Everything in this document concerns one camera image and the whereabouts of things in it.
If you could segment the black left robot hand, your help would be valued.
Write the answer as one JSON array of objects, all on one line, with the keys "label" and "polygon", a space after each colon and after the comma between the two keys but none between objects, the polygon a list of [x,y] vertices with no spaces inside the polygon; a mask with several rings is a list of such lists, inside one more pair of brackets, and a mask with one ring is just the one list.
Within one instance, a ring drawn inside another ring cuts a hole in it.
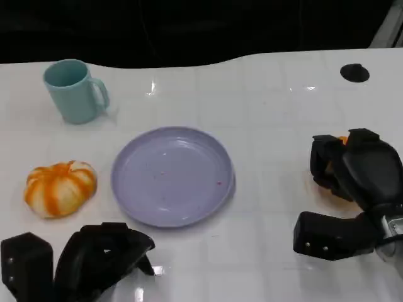
[{"label": "black left robot hand", "polygon": [[54,277],[56,301],[96,301],[133,270],[153,276],[146,253],[155,243],[126,223],[85,225],[63,249]]}]

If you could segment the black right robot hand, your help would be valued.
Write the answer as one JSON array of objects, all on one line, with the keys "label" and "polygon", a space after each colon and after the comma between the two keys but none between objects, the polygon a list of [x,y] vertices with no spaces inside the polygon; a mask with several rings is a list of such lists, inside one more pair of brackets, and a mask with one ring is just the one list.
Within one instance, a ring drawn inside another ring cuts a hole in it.
[{"label": "black right robot hand", "polygon": [[371,130],[351,129],[348,137],[313,136],[310,171],[320,187],[363,211],[402,212],[402,161]]}]

